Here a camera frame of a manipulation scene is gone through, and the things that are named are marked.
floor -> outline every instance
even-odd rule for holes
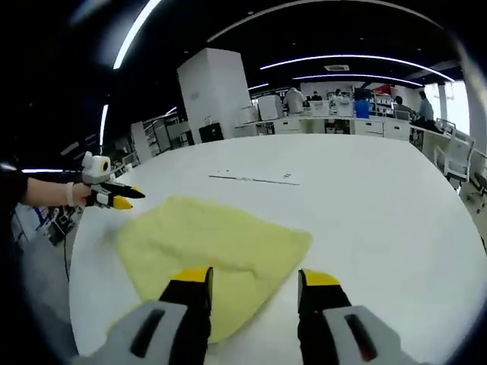
[[[482,198],[480,198],[474,192],[475,188],[473,187],[473,185],[467,183],[460,190],[459,196],[465,204],[466,209],[469,211],[473,223],[476,225],[477,230],[479,231],[479,235],[484,240],[484,248],[487,253],[487,195],[484,195]],[[477,213],[477,205],[480,199],[482,199],[482,201],[485,203],[485,207],[479,213]]]

wall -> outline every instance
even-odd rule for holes
[[[465,79],[466,95],[469,103],[470,135],[475,138],[476,148],[485,153],[487,151],[487,115],[479,94],[469,79]]]

chair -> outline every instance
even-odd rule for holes
[[[396,119],[411,120],[411,116],[406,110],[394,110],[394,114],[396,116]]]
[[[457,129],[457,125],[452,122],[448,122],[446,119],[437,118],[436,119],[436,126],[443,131],[444,134],[451,135],[455,129]]]
[[[434,148],[434,164],[448,181],[450,178],[458,180],[460,183],[469,181],[470,160],[474,144],[473,138],[454,129],[445,152],[438,146]]]

table surface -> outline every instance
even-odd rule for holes
[[[208,177],[282,175],[299,186]],[[301,363],[298,269],[337,277],[353,304],[399,333],[418,361],[443,363],[487,299],[487,258],[448,181],[410,143],[360,135],[269,135],[169,151],[122,175],[146,195],[129,211],[87,208],[73,247],[69,302],[79,353],[139,304],[114,232],[170,195],[215,198],[307,230],[303,261],[248,325],[210,345],[207,363]]]

led light strip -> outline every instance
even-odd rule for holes
[[[258,87],[264,87],[264,86],[269,86],[269,83],[267,83],[267,84],[262,84],[262,85],[257,85],[257,86],[252,86],[252,87],[249,87],[249,90],[253,90],[253,89],[257,89]]]
[[[402,63],[403,65],[414,66],[417,68],[421,68],[423,70],[432,72],[433,74],[439,75],[442,78],[446,78],[448,81],[454,82],[453,78],[449,78],[448,76],[442,74],[439,71],[434,70],[433,68],[429,68],[423,65],[418,65],[417,63],[404,61],[403,59],[392,59],[390,57],[383,57],[383,56],[370,56],[370,55],[326,55],[326,56],[311,56],[311,57],[303,57],[301,59],[289,59],[288,61],[282,61],[273,63],[271,65],[266,65],[261,67],[261,70],[266,70],[267,68],[272,68],[281,65],[287,65],[289,63],[301,62],[301,61],[310,61],[314,59],[380,59],[382,61],[391,61],[396,63]]]
[[[401,78],[390,78],[389,76],[379,76],[379,75],[359,75],[359,74],[329,74],[329,75],[311,75],[302,76],[300,78],[293,78],[293,80],[304,80],[305,78],[343,78],[343,77],[354,77],[354,78],[384,78],[386,80],[405,82],[407,84],[423,87],[424,85],[418,84],[417,82],[403,80]]]
[[[156,6],[159,5],[161,1],[162,0],[149,0],[147,5],[142,9],[140,14],[138,15],[137,19],[135,19],[134,24],[132,24],[132,27],[130,28],[125,40],[122,43],[122,46],[120,47],[119,54],[116,56],[115,63],[113,64],[114,70],[120,68],[123,59],[125,58],[127,52],[129,51],[130,45],[135,39],[135,36],[137,35],[138,31],[140,30],[142,25],[144,25],[144,22],[147,20],[151,12],[155,9]]]
[[[108,104],[103,105],[103,111],[101,112],[100,123],[100,147],[103,146],[103,135],[105,133],[105,120],[107,119]]]
[[[23,169],[23,173],[61,173],[64,170],[59,169]]]

